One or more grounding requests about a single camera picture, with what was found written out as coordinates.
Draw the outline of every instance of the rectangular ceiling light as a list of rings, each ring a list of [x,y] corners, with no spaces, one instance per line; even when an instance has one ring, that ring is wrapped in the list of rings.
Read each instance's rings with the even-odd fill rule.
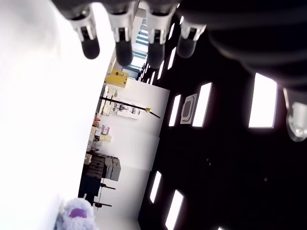
[[[200,95],[198,97],[196,112],[192,126],[203,127],[205,116],[207,112],[212,82],[205,84],[201,87]]]
[[[150,79],[150,84],[151,84],[151,85],[153,84],[154,74],[155,74],[155,72],[153,72],[153,74],[152,74],[152,78]]]
[[[177,116],[177,112],[178,112],[180,97],[181,97],[181,95],[178,95],[174,99],[173,109],[172,109],[171,118],[169,120],[168,126],[174,126],[175,125],[175,120],[176,120],[176,116]]]
[[[145,73],[147,72],[147,69],[148,69],[148,65],[149,65],[149,64],[147,63],[147,66],[146,66],[146,69],[145,69]]]
[[[162,70],[163,70],[163,65],[164,65],[164,61],[160,65],[160,69],[159,69],[159,73],[158,73],[158,79],[160,79],[160,77],[161,77]]]
[[[249,128],[273,128],[276,97],[277,83],[256,73]]]
[[[178,192],[178,190],[176,190],[165,223],[168,230],[173,230],[175,227],[181,209],[182,201],[183,201],[183,195],[180,192]]]
[[[171,30],[170,30],[170,32],[169,32],[168,39],[171,39],[171,37],[172,37],[172,35],[173,35],[174,26],[175,26],[175,23],[172,24]]]
[[[160,180],[161,180],[161,173],[157,171],[157,173],[155,174],[154,182],[153,182],[152,192],[150,193],[150,200],[152,201],[152,203],[154,203],[155,196],[157,195]]]
[[[167,69],[172,68],[174,57],[175,57],[175,53],[176,53],[176,47],[172,50],[171,57],[169,58],[169,63],[168,63]]]

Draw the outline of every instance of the stuffed toy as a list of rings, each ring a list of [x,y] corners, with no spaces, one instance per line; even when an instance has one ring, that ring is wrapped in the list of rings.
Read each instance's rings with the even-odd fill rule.
[[[91,204],[82,199],[70,200],[59,213],[55,230],[99,230],[94,222],[94,210]]]

